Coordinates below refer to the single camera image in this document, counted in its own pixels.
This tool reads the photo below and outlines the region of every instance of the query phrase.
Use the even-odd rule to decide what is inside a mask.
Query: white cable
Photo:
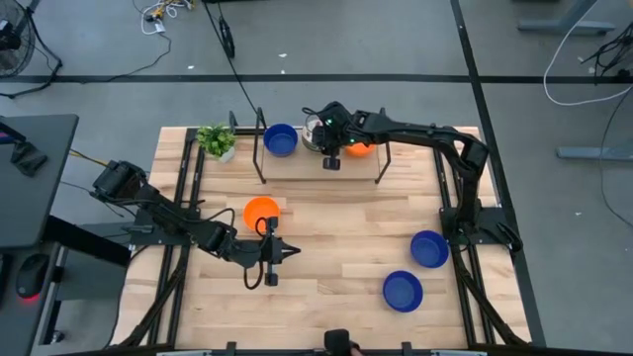
[[[173,1],[169,2],[168,0],[159,0],[154,5],[151,5],[151,6],[148,6],[147,8],[145,8],[142,11],[142,13],[140,14],[140,30],[142,31],[142,33],[144,35],[155,35],[155,34],[158,34],[159,32],[161,32],[159,30],[155,30],[155,31],[151,31],[151,32],[148,32],[148,31],[145,30],[145,14],[148,11],[153,10],[153,9],[155,9],[157,7],[160,7],[160,6],[164,6],[165,7],[165,13],[170,18],[175,19],[178,16],[178,9],[176,9],[176,8],[179,8],[179,7],[190,8],[191,7],[191,3],[188,2],[187,0],[181,0],[181,1],[182,2],[180,2],[180,3],[176,3],[176,2],[173,2]],[[161,20],[156,19],[155,21],[160,26],[163,26]]]
[[[554,62],[556,61],[556,57],[558,56],[558,53],[561,51],[561,48],[565,44],[565,41],[572,34],[572,32],[574,31],[576,26],[585,18],[585,16],[591,11],[591,9],[593,9],[595,4],[597,4],[597,1],[595,3],[593,3],[593,5],[591,5],[591,7],[585,12],[585,14],[576,21],[576,23],[570,28],[570,30],[567,32],[567,34],[563,37],[563,40],[561,41],[561,44],[558,45],[558,48],[556,48],[556,52],[554,52],[554,56],[552,57],[552,61],[550,61],[550,65],[548,65],[547,69],[545,69],[545,74],[543,74],[543,88],[545,89],[545,95],[547,95],[547,98],[550,101],[552,101],[552,103],[554,103],[554,104],[558,104],[558,105],[561,105],[561,106],[577,106],[577,105],[583,105],[583,104],[603,102],[603,101],[607,101],[607,100],[611,100],[611,99],[617,98],[620,95],[624,95],[629,90],[631,90],[631,88],[633,88],[633,85],[631,85],[630,87],[624,89],[623,91],[621,91],[621,92],[619,92],[617,94],[613,94],[613,95],[605,97],[605,98],[584,100],[584,101],[580,101],[580,102],[577,102],[577,103],[563,103],[563,102],[560,102],[560,101],[552,98],[552,96],[550,95],[549,90],[547,90],[547,74],[550,72],[550,69],[552,69],[552,65],[554,65]]]

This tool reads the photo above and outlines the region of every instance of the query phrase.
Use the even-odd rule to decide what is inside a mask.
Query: black desk
[[[57,190],[78,118],[74,115],[0,118],[27,137],[48,161],[35,177],[24,176],[9,162],[13,145],[0,146],[0,247],[13,256],[10,275],[0,292],[0,345],[3,355],[29,355],[45,304],[52,266],[59,251],[54,242],[39,243]],[[33,253],[50,255],[40,296],[24,301],[15,293],[16,275]]]

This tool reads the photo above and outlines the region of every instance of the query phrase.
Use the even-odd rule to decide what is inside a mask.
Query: white plant pot
[[[218,158],[218,161],[220,161],[221,163],[227,163],[230,160],[232,160],[234,156],[235,156],[235,147],[231,147],[228,149],[228,151],[225,152],[225,154],[223,154],[220,158]]]

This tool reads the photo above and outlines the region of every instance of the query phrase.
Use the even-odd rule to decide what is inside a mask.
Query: red light
[[[22,300],[26,303],[26,304],[33,304],[33,303],[37,303],[38,299],[40,298],[40,294],[37,293],[36,295],[32,296],[32,297],[28,297],[28,298],[22,298]]]

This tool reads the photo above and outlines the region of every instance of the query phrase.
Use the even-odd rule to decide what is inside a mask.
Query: wooden table
[[[476,128],[459,128],[478,134]],[[175,193],[186,128],[163,128],[150,184],[166,197]],[[189,262],[178,329],[178,348],[321,348],[328,329],[347,328],[368,349],[466,347],[453,266],[423,268],[411,260],[411,237],[422,229],[440,231],[441,206],[432,150],[392,143],[393,162],[379,185],[365,181],[259,182],[252,164],[252,137],[239,138],[228,164],[207,159],[200,199],[202,217],[235,208],[239,238],[257,238],[242,220],[251,198],[270,196],[281,208],[278,235],[302,248],[279,266],[279,286],[248,291],[242,269],[195,249]],[[188,174],[189,197],[195,152]],[[496,203],[490,173],[481,182],[485,206]],[[127,336],[154,299],[162,247],[150,247],[128,271],[114,343]],[[478,245],[488,296],[500,315],[529,339],[510,257],[500,245]],[[414,312],[391,310],[383,300],[385,277],[408,270],[421,281],[424,299]],[[250,271],[252,284],[256,270]],[[479,309],[470,298],[478,340]],[[165,308],[166,320],[169,308]],[[166,323],[161,324],[164,340]]]

